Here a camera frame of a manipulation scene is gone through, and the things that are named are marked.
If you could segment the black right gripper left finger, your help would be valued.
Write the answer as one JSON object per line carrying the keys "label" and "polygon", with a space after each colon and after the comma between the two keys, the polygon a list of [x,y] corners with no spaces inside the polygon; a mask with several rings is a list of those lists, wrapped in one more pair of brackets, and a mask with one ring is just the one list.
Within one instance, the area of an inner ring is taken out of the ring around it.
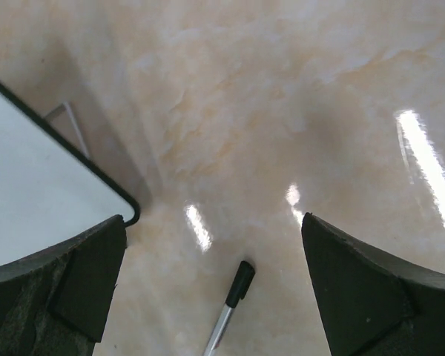
{"label": "black right gripper left finger", "polygon": [[119,215],[0,266],[0,355],[91,355],[127,248]]}

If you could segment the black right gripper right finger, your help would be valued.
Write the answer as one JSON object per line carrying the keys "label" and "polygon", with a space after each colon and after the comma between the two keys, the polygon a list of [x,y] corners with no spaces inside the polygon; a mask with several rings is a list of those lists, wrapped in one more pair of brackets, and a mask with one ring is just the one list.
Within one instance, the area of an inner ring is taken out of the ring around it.
{"label": "black right gripper right finger", "polygon": [[332,355],[445,355],[445,274],[311,213],[301,234]]}

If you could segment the black framed whiteboard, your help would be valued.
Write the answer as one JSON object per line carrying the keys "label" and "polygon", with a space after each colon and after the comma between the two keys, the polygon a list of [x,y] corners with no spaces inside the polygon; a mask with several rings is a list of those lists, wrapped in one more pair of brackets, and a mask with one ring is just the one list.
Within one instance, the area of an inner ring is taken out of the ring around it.
{"label": "black framed whiteboard", "polygon": [[0,266],[115,215],[138,202],[0,82]]}

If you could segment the black capped marker pen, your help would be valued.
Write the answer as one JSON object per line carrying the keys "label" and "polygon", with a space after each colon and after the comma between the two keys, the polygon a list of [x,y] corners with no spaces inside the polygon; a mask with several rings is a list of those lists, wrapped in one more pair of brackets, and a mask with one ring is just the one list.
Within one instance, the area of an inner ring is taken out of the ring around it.
{"label": "black capped marker pen", "polygon": [[230,322],[231,316],[234,313],[238,303],[243,300],[251,285],[251,282],[256,274],[255,268],[250,262],[243,260],[237,269],[237,273],[231,284],[228,295],[225,299],[220,316],[214,325],[211,336],[203,352],[203,356],[215,355],[217,348],[225,334],[225,331]]}

